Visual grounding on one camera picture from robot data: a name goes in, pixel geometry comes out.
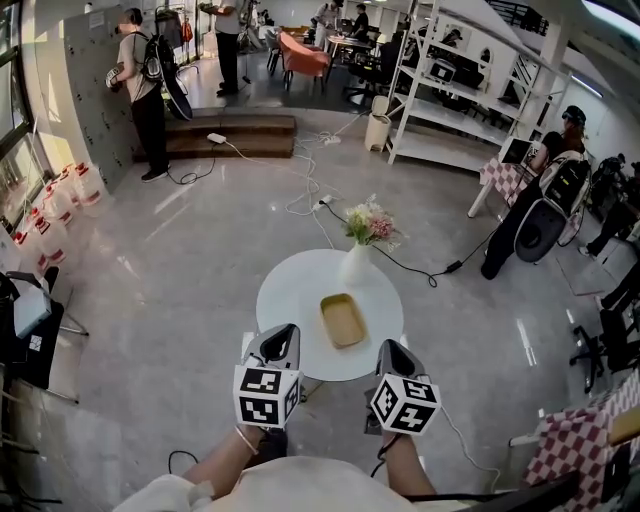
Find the desk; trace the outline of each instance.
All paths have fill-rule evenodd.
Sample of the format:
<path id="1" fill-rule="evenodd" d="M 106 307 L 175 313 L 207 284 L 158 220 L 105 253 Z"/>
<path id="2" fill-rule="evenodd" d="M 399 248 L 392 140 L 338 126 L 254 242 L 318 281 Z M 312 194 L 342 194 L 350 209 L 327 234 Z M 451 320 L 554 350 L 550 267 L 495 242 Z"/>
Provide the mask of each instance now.
<path id="1" fill-rule="evenodd" d="M 258 292 L 260 332 L 287 323 L 300 328 L 300 370 L 305 377 L 333 382 L 363 377 L 375 371 L 380 345 L 402 335 L 402 305 L 391 281 L 372 264 L 366 285 L 346 286 L 338 277 L 346 255 L 331 249 L 295 254 L 269 273 Z M 337 293 L 354 298 L 369 334 L 343 349 L 331 344 L 320 316 L 320 301 Z"/>
<path id="2" fill-rule="evenodd" d="M 340 46 L 352 46 L 354 48 L 367 48 L 371 50 L 371 45 L 367 43 L 363 43 L 362 41 L 358 41 L 357 39 L 352 39 L 350 37 L 341 37 L 341 36 L 329 36 L 327 40 L 333 45 L 333 50 L 331 53 L 331 62 L 329 62 L 329 69 L 327 70 L 327 76 L 325 78 L 325 84 L 329 82 L 329 76 L 331 75 L 331 70 L 333 69 L 333 62 L 336 60 L 336 56 L 338 55 L 338 48 Z"/>

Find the office chair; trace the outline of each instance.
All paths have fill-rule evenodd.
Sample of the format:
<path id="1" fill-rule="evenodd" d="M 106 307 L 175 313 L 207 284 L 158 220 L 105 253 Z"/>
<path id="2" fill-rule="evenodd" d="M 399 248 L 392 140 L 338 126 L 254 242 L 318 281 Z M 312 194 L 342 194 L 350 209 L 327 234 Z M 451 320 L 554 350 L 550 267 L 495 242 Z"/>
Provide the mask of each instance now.
<path id="1" fill-rule="evenodd" d="M 599 336 L 590 337 L 581 325 L 573 330 L 574 334 L 584 336 L 587 350 L 569 359 L 569 365 L 575 365 L 578 359 L 591 360 L 591 377 L 584 388 L 585 393 L 591 391 L 596 376 L 601 377 L 604 373 L 602 356 L 607 357 L 607 367 L 611 373 L 635 368 L 640 364 L 640 340 L 627 342 L 631 331 L 637 329 L 636 321 L 627 329 L 623 313 L 603 309 L 600 311 L 600 323 L 602 334 Z"/>

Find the orange chair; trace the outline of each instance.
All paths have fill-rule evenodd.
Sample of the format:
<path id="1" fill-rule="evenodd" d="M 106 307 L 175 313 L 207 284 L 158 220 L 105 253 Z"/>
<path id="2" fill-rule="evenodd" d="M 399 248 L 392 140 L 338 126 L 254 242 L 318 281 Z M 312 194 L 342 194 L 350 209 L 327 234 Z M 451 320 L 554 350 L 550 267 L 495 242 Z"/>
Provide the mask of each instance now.
<path id="1" fill-rule="evenodd" d="M 315 47 L 308 47 L 297 42 L 286 32 L 280 34 L 280 48 L 284 65 L 284 82 L 287 90 L 291 89 L 293 73 L 312 76 L 314 81 L 320 78 L 324 92 L 324 72 L 329 67 L 329 54 Z"/>

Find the person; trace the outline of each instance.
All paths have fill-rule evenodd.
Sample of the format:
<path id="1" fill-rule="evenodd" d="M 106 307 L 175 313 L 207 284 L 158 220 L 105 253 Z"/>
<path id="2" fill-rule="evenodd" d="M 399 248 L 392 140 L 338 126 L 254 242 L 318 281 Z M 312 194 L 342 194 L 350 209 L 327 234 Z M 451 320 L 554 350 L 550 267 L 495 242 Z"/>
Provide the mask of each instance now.
<path id="1" fill-rule="evenodd" d="M 612 309 L 623 313 L 640 295 L 640 261 L 627 272 L 618 287 L 605 298 L 596 295 L 598 309 Z"/>
<path id="2" fill-rule="evenodd" d="M 619 153 L 617 157 L 610 156 L 605 158 L 598 170 L 593 173 L 591 183 L 591 208 L 597 209 L 602 206 L 611 185 L 616 179 L 616 175 L 620 176 L 620 172 L 626 163 L 625 157 Z"/>
<path id="3" fill-rule="evenodd" d="M 356 7 L 358 11 L 358 17 L 351 29 L 351 37 L 366 43 L 369 41 L 369 16 L 367 16 L 367 6 L 365 4 L 358 4 Z"/>
<path id="4" fill-rule="evenodd" d="M 564 121 L 564 133 L 560 135 L 558 132 L 549 132 L 542 139 L 538 153 L 529 163 L 529 167 L 537 176 L 518 195 L 518 199 L 511 207 L 509 214 L 491 237 L 486 259 L 480 269 L 486 279 L 495 278 L 502 265 L 513 254 L 513 244 L 520 224 L 529 213 L 533 203 L 542 198 L 542 190 L 540 188 L 541 171 L 545 170 L 550 162 L 565 151 L 576 151 L 578 153 L 584 153 L 585 151 L 582 139 L 587 118 L 584 112 L 577 106 L 571 105 L 562 114 L 562 119 Z"/>
<path id="5" fill-rule="evenodd" d="M 634 176 L 622 187 L 623 198 L 617 201 L 609 211 L 602 225 L 600 235 L 578 250 L 584 256 L 596 257 L 607 242 L 623 228 L 635 224 L 640 219 L 640 162 L 631 164 Z"/>
<path id="6" fill-rule="evenodd" d="M 316 15 L 311 18 L 316 29 L 315 46 L 322 48 L 325 52 L 329 49 L 329 40 L 327 39 L 335 30 L 340 19 L 340 8 L 342 0 L 332 0 L 330 3 L 322 4 Z"/>
<path id="7" fill-rule="evenodd" d="M 239 425 L 182 477 L 165 475 L 154 480 L 114 512 L 415 512 L 405 496 L 436 494 L 410 436 L 402 435 L 391 445 L 394 433 L 383 433 L 384 444 L 390 445 L 385 454 L 388 487 L 338 460 L 286 457 L 282 449 L 272 448 L 274 456 L 279 452 L 277 458 L 266 457 L 271 460 L 264 461 L 263 453 L 275 444 L 270 439 L 273 436 L 272 431 L 265 433 L 258 427 Z M 420 505 L 420 510 L 441 512 L 463 508 L 467 507 L 450 500 Z"/>
<path id="8" fill-rule="evenodd" d="M 142 148 L 149 159 L 149 172 L 142 176 L 144 183 L 164 178 L 169 169 L 167 141 L 164 122 L 162 84 L 147 80 L 141 70 L 149 36 L 140 30 L 140 9 L 127 9 L 118 22 L 118 33 L 124 34 L 120 41 L 118 65 L 122 71 L 111 83 L 124 82 L 131 98 L 133 124 L 138 132 Z"/>
<path id="9" fill-rule="evenodd" d="M 200 4 L 200 10 L 216 17 L 216 41 L 223 82 L 218 97 L 238 94 L 238 34 L 240 0 L 221 0 L 220 5 Z"/>

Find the gray tile floor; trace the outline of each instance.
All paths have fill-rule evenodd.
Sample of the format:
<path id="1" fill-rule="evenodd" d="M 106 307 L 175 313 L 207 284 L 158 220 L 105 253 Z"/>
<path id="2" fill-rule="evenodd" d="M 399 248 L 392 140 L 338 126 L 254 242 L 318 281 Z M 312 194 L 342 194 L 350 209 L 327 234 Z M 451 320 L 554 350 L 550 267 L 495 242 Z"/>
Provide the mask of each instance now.
<path id="1" fill-rule="evenodd" d="M 181 72 L 180 78 L 188 90 L 188 99 L 194 109 L 226 107 L 289 107 L 317 108 L 340 112 L 362 112 L 370 108 L 346 101 L 342 96 L 345 86 L 362 87 L 345 67 L 335 67 L 326 93 L 322 93 L 320 83 L 313 78 L 296 73 L 287 91 L 282 82 L 282 59 L 273 76 L 267 71 L 266 52 L 238 57 L 238 80 L 240 93 L 236 96 L 218 98 L 218 84 L 222 81 L 217 59 L 202 59 L 196 63 L 199 72 L 189 68 Z M 251 84 L 245 84 L 242 76 L 248 76 Z"/>
<path id="2" fill-rule="evenodd" d="M 315 112 L 301 115 L 300 127 L 335 131 L 349 119 Z M 497 195 L 477 218 L 466 215 L 480 190 L 477 175 L 410 160 L 389 167 L 384 155 L 364 150 L 363 121 L 340 145 L 314 151 L 314 177 L 342 192 L 338 210 L 377 193 L 409 236 L 394 257 L 440 271 L 494 229 Z M 306 170 L 302 159 L 281 163 Z M 203 173 L 210 164 L 174 162 L 172 172 Z M 165 473 L 172 450 L 203 456 L 232 428 L 233 368 L 245 333 L 256 329 L 260 284 L 288 256 L 327 246 L 311 218 L 284 211 L 305 188 L 297 176 L 235 159 L 219 160 L 191 187 L 166 179 L 142 184 L 143 172 L 131 169 L 114 207 L 90 224 L 73 275 L 70 311 L 91 331 L 77 377 L 80 405 L 45 397 L 45 416 L 34 394 L 36 407 L 21 409 L 25 437 L 42 450 L 41 458 L 22 457 L 23 485 L 60 496 L 65 510 L 91 510 L 90 501 L 110 509 Z M 336 247 L 349 249 L 331 215 L 318 217 Z M 588 220 L 581 236 L 596 229 Z M 576 244 L 554 249 L 538 266 L 512 258 L 492 282 L 479 273 L 478 251 L 457 273 L 438 278 L 436 289 L 373 257 L 400 294 L 409 345 L 440 385 L 471 454 L 506 470 L 498 487 L 517 483 L 521 468 L 513 463 L 526 463 L 522 454 L 529 453 L 508 450 L 508 439 L 531 431 L 542 411 L 585 399 L 583 369 L 568 366 L 571 321 L 597 332 L 597 312 L 591 296 L 575 296 L 569 285 L 588 275 L 588 286 L 610 290 L 615 273 L 611 262 L 582 257 Z M 625 251 L 616 251 L 618 270 Z M 362 433 L 367 386 L 360 379 L 320 388 L 289 424 L 292 450 L 370 471 L 380 441 Z M 444 415 L 417 444 L 441 492 L 487 489 L 492 475 L 464 459 Z"/>

